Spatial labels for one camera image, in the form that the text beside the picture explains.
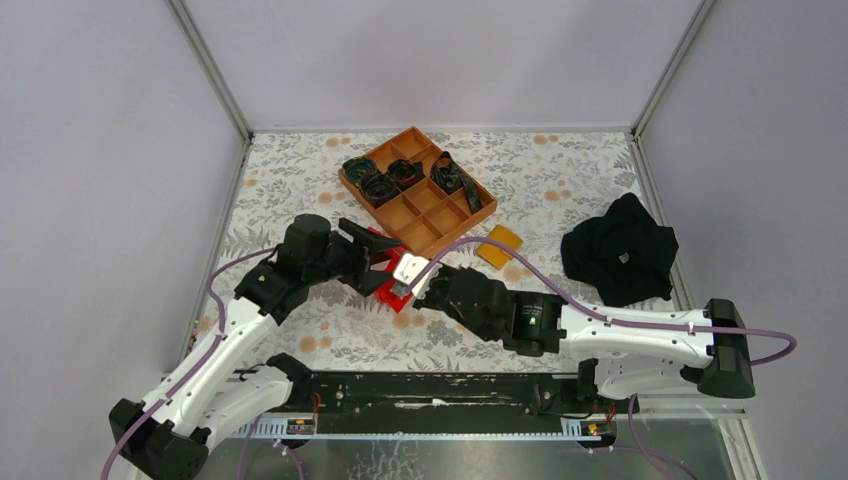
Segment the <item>orange object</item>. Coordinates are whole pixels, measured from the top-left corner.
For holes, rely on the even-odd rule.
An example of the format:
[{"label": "orange object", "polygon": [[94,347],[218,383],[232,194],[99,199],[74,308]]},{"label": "orange object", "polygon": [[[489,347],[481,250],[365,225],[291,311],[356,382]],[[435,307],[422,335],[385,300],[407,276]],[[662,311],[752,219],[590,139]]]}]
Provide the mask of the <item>orange object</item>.
[{"label": "orange object", "polygon": [[[479,211],[471,212],[465,188],[447,195],[430,179],[430,169],[441,153],[442,149],[415,127],[404,130],[366,153],[365,156],[373,160],[377,170],[382,173],[386,173],[388,166],[399,158],[423,164],[424,178],[378,208],[374,208],[356,185],[348,180],[344,170],[339,169],[342,184],[377,220],[383,231],[402,241],[416,255],[426,258],[431,258],[453,243],[460,235],[494,213],[498,206],[497,199],[474,178],[472,180],[483,204]],[[465,172],[462,163],[463,159],[458,158],[457,165]]]},{"label": "orange object", "polygon": [[[504,227],[503,225],[497,225],[494,230],[492,230],[492,233],[489,234],[489,238],[496,242],[503,243],[513,250],[517,250],[518,247],[524,243],[518,235],[512,233],[512,230]],[[498,270],[503,268],[503,266],[506,265],[506,262],[512,260],[512,255],[504,252],[500,248],[493,247],[492,245],[487,245],[485,243],[477,247],[477,256],[491,263],[492,266]]]}]

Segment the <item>gray floor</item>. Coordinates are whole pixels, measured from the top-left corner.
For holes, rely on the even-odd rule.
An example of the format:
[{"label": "gray floor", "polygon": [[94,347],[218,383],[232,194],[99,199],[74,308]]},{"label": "gray floor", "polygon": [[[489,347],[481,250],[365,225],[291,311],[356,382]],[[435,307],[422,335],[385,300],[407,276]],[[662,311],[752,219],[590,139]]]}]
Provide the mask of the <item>gray floor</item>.
[{"label": "gray floor", "polygon": [[[633,446],[626,421],[619,422],[617,445]],[[700,480],[732,479],[719,431],[708,420],[652,420],[637,423],[648,448],[682,460]],[[243,441],[229,439],[212,453],[198,477],[231,480]],[[311,479],[610,479],[663,480],[634,453],[594,454],[573,442],[535,441],[312,441],[297,450]],[[671,468],[676,478],[688,478]],[[297,479],[290,456],[268,440],[252,440],[244,479]]]}]

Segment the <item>yellow sponge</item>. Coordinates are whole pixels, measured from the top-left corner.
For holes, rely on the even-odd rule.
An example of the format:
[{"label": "yellow sponge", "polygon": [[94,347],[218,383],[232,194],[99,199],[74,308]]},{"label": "yellow sponge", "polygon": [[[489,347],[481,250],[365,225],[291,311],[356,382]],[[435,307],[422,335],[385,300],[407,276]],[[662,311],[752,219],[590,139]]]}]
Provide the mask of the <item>yellow sponge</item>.
[{"label": "yellow sponge", "polygon": [[[492,230],[492,233],[489,234],[489,238],[496,242],[501,242],[513,250],[518,250],[518,247],[524,243],[518,235],[512,233],[510,229],[503,225],[496,226],[494,230]],[[498,270],[503,268],[503,266],[506,265],[506,262],[512,259],[512,255],[504,252],[500,248],[493,247],[492,245],[485,243],[477,247],[477,256],[491,263],[492,266]]]}]

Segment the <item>table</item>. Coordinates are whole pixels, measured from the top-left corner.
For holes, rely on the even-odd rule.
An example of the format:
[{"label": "table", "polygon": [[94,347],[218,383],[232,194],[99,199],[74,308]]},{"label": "table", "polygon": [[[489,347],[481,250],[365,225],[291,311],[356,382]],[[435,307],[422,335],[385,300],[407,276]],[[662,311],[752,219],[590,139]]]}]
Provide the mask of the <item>table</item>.
[{"label": "table", "polygon": [[[518,234],[519,252],[577,299],[600,303],[596,290],[569,280],[560,259],[562,235],[627,192],[642,198],[633,159],[623,133],[430,133],[462,167],[499,201],[497,211],[469,233],[485,236],[497,224]],[[338,179],[338,169],[394,133],[257,134],[244,169],[235,209],[218,265],[282,242],[300,213],[316,213],[333,226],[345,217],[363,226],[379,225]],[[510,289],[547,291],[518,262],[500,271],[463,246],[445,262],[470,266]],[[224,272],[214,288],[225,302],[253,265]],[[633,308],[672,310],[651,299]],[[217,321],[207,302],[197,321],[202,337]],[[359,297],[332,282],[310,291],[299,307],[242,360],[243,367],[289,352],[312,369],[467,372],[575,372],[567,352],[521,357],[500,343],[483,342],[450,318],[411,307],[395,314],[373,297]]]}]

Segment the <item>robotic arm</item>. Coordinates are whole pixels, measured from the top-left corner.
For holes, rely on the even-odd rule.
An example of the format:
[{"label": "robotic arm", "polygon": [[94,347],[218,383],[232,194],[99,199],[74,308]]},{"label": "robotic arm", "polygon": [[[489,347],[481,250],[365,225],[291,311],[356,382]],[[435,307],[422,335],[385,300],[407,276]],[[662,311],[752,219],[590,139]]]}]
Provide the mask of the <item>robotic arm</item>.
[{"label": "robotic arm", "polygon": [[[220,396],[216,393],[244,353],[307,300],[310,286],[337,279],[367,296],[393,275],[404,288],[428,263],[407,254],[393,273],[371,270],[372,264],[387,259],[387,250],[401,243],[346,219],[339,221],[339,228],[351,240],[331,231],[320,216],[295,218],[283,243],[236,287],[235,299],[227,306],[225,330],[210,332],[140,402],[122,399],[115,405],[109,420],[118,441],[152,405],[164,401],[131,435],[121,456],[154,479],[194,478],[209,452],[252,418],[308,399],[311,372],[290,357],[271,359],[249,381]],[[578,398],[620,400],[636,392],[691,383],[712,396],[754,395],[745,337],[691,331],[695,325],[743,327],[727,300],[712,300],[704,310],[673,313],[588,306],[620,319],[690,326],[690,333],[681,333],[611,325],[587,317],[556,295],[507,290],[503,282],[470,268],[440,265],[412,292],[415,308],[442,311],[481,339],[500,340],[505,349],[520,355],[568,351],[580,360]],[[221,338],[219,347],[203,368],[168,396],[166,392],[194,368],[216,337]]]}]

